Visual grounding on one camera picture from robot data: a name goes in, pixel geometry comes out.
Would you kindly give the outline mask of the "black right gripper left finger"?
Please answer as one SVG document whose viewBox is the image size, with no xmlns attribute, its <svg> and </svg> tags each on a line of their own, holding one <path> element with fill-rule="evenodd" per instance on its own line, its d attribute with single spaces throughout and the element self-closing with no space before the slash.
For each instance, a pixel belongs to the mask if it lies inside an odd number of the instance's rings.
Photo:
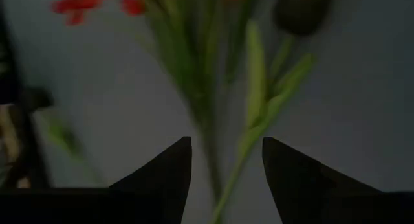
<svg viewBox="0 0 414 224">
<path fill-rule="evenodd" d="M 181 224 L 191 169 L 191 138 L 185 136 L 109 189 L 130 199 L 125 206 L 130 224 Z"/>
</svg>

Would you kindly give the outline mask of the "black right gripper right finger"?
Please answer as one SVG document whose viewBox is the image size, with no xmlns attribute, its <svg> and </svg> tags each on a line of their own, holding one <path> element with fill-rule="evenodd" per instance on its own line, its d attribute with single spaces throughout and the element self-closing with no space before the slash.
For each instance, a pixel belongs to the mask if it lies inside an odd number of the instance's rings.
<svg viewBox="0 0 414 224">
<path fill-rule="evenodd" d="M 283 224 L 322 224 L 330 197 L 381 193 L 274 137 L 263 138 L 262 160 Z"/>
</svg>

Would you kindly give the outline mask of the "blue-grey table mat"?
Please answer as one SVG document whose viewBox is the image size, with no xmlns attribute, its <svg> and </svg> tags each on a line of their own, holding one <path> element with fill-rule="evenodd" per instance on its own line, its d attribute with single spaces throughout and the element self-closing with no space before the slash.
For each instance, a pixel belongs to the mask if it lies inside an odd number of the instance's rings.
<svg viewBox="0 0 414 224">
<path fill-rule="evenodd" d="M 105 0 L 70 26 L 57 0 L 3 0 L 24 82 L 56 112 L 110 184 L 176 139 L 193 140 L 184 224 L 208 224 L 211 190 L 197 129 L 169 76 L 135 40 L 142 17 Z M 315 66 L 267 135 L 379 190 L 414 191 L 414 0 L 333 0 L 290 57 Z"/>
</svg>

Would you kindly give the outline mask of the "black table frame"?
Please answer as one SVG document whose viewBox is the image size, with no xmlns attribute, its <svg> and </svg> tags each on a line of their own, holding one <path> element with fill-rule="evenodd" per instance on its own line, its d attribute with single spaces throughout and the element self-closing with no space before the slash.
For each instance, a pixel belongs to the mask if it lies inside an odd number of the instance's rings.
<svg viewBox="0 0 414 224">
<path fill-rule="evenodd" d="M 50 188 L 39 141 L 30 115 L 17 105 L 0 105 L 0 189 Z"/>
</svg>

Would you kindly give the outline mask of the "black tulip green stem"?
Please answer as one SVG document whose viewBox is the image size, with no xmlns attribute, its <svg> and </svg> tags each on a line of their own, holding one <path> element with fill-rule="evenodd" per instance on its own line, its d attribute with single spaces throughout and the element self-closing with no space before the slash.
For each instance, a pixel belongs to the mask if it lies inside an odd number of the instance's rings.
<svg viewBox="0 0 414 224">
<path fill-rule="evenodd" d="M 331 1 L 277 0 L 274 21 L 286 35 L 270 66 L 272 70 L 270 78 L 267 77 L 265 52 L 259 27 L 252 19 L 248 20 L 245 30 L 248 76 L 245 126 L 238 144 L 234 169 L 214 208 L 209 224 L 221 224 L 222 213 L 255 143 L 279 115 L 284 104 L 312 69 L 315 57 L 311 53 L 306 53 L 288 72 L 278 77 L 279 70 L 292 52 L 294 40 L 307 37 L 317 31 L 327 15 Z"/>
</svg>

